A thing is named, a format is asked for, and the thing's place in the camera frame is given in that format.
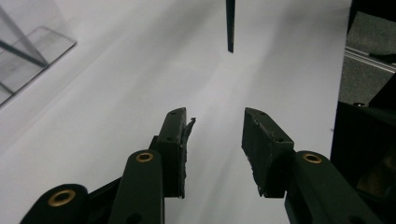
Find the white surface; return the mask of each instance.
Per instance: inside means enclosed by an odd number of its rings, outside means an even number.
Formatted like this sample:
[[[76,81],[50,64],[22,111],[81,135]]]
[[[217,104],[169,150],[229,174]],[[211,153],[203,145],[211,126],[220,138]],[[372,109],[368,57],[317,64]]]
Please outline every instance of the white surface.
[[[241,149],[246,106],[296,150],[330,155],[349,0],[237,1],[235,54],[223,0],[57,0],[78,45],[0,111],[0,219],[46,190],[119,177],[168,111],[196,117],[186,199],[166,223],[288,223],[260,198]]]

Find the black plastic part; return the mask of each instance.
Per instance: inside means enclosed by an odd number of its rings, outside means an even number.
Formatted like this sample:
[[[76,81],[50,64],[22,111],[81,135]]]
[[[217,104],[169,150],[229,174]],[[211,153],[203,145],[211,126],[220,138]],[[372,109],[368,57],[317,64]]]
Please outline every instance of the black plastic part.
[[[58,186],[44,193],[35,202],[21,221],[21,224],[86,223],[89,215],[87,201],[88,192],[81,185],[67,184]]]
[[[347,182],[379,164],[396,146],[396,112],[338,103],[331,161]]]
[[[235,29],[235,0],[225,0],[227,16],[227,44],[228,51],[233,53],[233,37]]]
[[[312,223],[381,224],[325,157],[315,152],[297,152],[291,170],[312,215]]]
[[[121,178],[118,178],[89,194],[90,218],[88,223],[105,224],[108,222],[120,181]]]
[[[161,155],[155,150],[137,151],[129,157],[108,223],[163,223],[162,167]]]
[[[283,198],[294,142],[265,113],[246,108],[242,149],[250,162],[260,195]]]
[[[186,178],[186,145],[183,133],[186,127],[186,108],[169,112],[157,138],[156,150],[163,157],[163,195],[184,198]]]
[[[369,106],[396,110],[396,74],[393,74],[387,84],[370,101]]]

